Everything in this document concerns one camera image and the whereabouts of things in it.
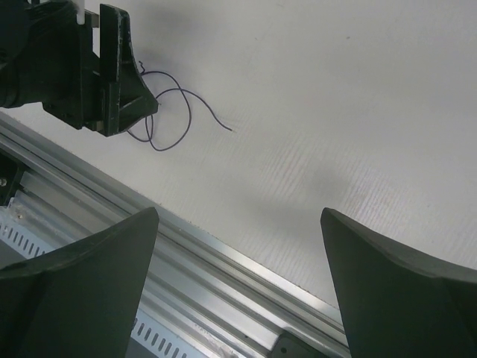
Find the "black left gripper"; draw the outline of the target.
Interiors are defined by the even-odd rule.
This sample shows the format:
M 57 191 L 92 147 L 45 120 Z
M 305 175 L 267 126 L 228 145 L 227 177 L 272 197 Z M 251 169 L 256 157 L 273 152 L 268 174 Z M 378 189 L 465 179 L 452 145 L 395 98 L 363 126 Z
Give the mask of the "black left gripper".
M 127 11 L 101 4 L 95 13 L 83 1 L 1 2 L 1 107 L 37 103 L 73 128 L 104 136 L 158 111 L 136 65 Z

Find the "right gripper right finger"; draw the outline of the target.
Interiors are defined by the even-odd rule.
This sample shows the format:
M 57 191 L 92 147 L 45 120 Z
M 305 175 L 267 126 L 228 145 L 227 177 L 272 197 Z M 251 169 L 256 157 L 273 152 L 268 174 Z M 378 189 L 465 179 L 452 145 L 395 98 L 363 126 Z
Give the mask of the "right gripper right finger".
M 352 357 L 475 357 L 476 270 L 326 208 L 326 256 Z

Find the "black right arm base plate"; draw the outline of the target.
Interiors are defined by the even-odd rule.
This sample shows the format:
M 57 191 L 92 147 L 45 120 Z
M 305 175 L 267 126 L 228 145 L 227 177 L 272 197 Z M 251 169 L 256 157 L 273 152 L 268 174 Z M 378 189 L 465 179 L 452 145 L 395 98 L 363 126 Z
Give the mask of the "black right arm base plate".
M 351 357 L 351 353 L 346 345 L 325 333 L 318 331 L 310 336 L 290 328 L 278 335 L 266 357 Z

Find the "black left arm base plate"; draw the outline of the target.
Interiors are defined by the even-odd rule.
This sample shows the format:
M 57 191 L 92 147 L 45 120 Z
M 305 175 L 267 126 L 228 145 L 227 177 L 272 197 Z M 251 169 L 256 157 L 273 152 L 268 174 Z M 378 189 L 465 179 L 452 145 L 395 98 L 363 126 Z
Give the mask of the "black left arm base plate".
M 5 151 L 1 151 L 1 206 L 6 207 L 11 198 L 16 194 L 20 180 L 24 172 L 24 166 L 16 158 Z

